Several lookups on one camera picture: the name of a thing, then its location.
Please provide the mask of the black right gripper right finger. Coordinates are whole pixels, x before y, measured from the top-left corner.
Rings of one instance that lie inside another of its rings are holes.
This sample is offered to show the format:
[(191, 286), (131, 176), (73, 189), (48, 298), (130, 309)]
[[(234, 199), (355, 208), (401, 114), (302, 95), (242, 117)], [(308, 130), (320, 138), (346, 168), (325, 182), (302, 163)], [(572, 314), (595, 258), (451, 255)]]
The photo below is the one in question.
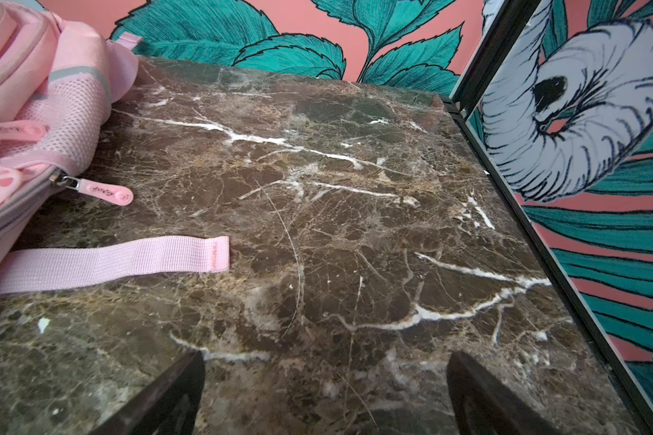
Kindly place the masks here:
[(558, 432), (468, 353), (451, 354), (446, 379), (457, 428), (462, 434)]

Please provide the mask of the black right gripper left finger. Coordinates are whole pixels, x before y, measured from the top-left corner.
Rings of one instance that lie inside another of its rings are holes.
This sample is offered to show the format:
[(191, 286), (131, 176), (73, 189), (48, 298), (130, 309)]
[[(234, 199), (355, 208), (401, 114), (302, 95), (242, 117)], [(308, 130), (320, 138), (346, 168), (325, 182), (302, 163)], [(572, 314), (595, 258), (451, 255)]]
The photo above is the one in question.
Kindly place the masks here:
[(186, 353), (92, 433), (194, 433), (205, 376), (202, 352)]

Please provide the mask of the pink student backpack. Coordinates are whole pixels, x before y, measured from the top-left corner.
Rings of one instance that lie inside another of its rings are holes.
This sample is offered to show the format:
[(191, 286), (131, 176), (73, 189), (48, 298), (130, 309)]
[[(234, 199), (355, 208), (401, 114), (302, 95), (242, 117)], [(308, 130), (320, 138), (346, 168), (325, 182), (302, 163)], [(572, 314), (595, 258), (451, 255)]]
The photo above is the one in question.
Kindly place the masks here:
[(134, 84), (141, 39), (0, 1), (0, 295), (94, 286), (159, 273), (221, 273), (227, 237), (165, 236), (105, 248), (14, 250), (45, 201), (73, 190), (115, 206), (134, 194), (89, 181), (112, 105)]

